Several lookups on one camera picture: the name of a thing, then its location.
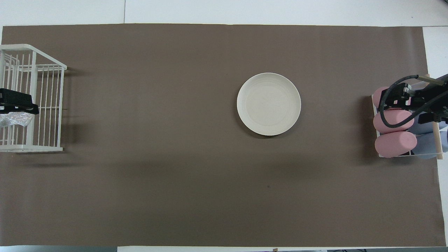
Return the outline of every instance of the white dish rack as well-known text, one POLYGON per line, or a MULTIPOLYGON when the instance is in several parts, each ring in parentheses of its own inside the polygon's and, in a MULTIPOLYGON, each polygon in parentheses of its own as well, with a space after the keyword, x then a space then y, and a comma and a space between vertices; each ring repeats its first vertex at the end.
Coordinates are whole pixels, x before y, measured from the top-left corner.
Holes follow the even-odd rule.
MULTIPOLYGON (((375 107, 375 104, 373 102, 373 95, 371 96, 372 98, 372 106, 373 106, 373 115, 375 116, 378 113, 378 109, 375 107)), ((439 129, 439 125, 435 122, 433 122, 433 132, 434 132, 434 144, 435 144, 435 149, 437 150, 436 153, 428 153, 428 154, 413 154, 411 151, 403 153, 399 156, 422 156, 422 155, 434 155, 437 154, 437 159, 443 159, 444 158, 444 153, 442 151, 442 139, 440 138, 440 129, 439 129)), ((376 130, 376 137, 378 138, 381 134, 376 130)))
POLYGON ((0 152, 55 152, 60 146, 67 66, 28 44, 0 45, 0 86, 31 95, 39 114, 0 129, 0 152))

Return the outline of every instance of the pink roll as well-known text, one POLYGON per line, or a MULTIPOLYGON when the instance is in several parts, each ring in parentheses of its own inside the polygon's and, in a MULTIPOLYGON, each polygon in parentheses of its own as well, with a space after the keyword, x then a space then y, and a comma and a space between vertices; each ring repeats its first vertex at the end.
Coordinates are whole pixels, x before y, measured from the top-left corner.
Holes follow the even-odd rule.
POLYGON ((383 157, 394 157, 415 148, 417 138, 407 131, 381 135, 375 140, 375 149, 383 157))
MULTIPOLYGON (((384 117, 386 118, 386 121, 389 124, 397 124, 397 123, 403 121, 404 119, 408 118, 408 116, 410 116, 410 115, 411 115, 411 112, 409 112, 407 110, 401 110, 401 109, 400 110, 393 109, 393 110, 385 110, 384 111, 384 117)), ((406 130, 409 127, 411 127, 413 124, 414 124, 414 119, 412 119, 408 123, 406 123, 403 126, 400 126, 398 128, 389 128, 386 125, 384 125, 383 121, 381 120, 381 116, 380 116, 379 112, 373 118, 373 126, 381 134, 403 131, 403 130, 406 130)))
POLYGON ((381 99, 381 92, 389 87, 380 87, 374 93, 372 97, 373 104, 375 107, 379 107, 379 100, 381 99))

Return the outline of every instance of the white plate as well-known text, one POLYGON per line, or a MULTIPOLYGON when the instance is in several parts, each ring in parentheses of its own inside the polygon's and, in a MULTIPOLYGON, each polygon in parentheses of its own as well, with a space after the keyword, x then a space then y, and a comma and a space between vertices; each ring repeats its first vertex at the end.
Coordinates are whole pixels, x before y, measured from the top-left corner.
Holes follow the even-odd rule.
POLYGON ((237 97, 243 123, 261 135, 278 135, 299 118, 302 103, 294 84, 280 74, 263 73, 248 79, 237 97))

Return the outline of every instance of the black cable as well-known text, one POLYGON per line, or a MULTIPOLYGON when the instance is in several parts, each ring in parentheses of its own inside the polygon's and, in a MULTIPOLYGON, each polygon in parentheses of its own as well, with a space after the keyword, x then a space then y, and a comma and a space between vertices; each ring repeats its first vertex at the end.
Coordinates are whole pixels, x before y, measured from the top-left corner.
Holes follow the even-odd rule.
POLYGON ((424 104, 422 107, 418 108, 417 110, 414 111, 414 113, 412 113, 410 116, 408 116, 405 120, 397 123, 397 124, 390 124, 386 121, 386 117, 384 117, 384 105, 386 104, 386 99, 389 96, 390 92, 392 91, 392 89, 394 89, 398 84, 400 84, 401 82, 405 81, 405 80, 409 80, 409 79, 417 79, 418 75, 410 75, 410 76, 406 76, 403 77, 399 80, 397 80, 396 82, 394 82, 386 91, 386 93, 383 95, 383 97, 381 97, 381 101, 379 102, 379 115, 381 116, 381 120, 383 121, 384 125, 386 125, 389 128, 398 128, 400 126, 403 126, 404 124, 408 123, 409 121, 411 121, 412 119, 414 119, 415 117, 417 117, 421 112, 425 111, 427 108, 431 107, 435 102, 439 101, 440 99, 444 98, 445 96, 448 95, 448 91, 445 91, 443 93, 441 93, 440 95, 434 97, 433 99, 431 99, 430 101, 428 101, 426 104, 424 104))

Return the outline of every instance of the white floor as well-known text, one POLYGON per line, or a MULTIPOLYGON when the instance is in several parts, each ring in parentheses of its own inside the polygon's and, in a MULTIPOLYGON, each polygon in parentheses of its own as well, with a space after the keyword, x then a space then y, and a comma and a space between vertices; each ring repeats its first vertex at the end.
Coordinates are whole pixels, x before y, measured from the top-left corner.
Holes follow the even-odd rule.
MULTIPOLYGON (((0 0, 0 40, 3 26, 116 23, 424 26, 429 74, 438 77, 448 73, 448 4, 443 0, 0 0)), ((448 161, 438 162, 438 167, 448 234, 448 161)), ((272 249, 123 247, 119 251, 272 249)))

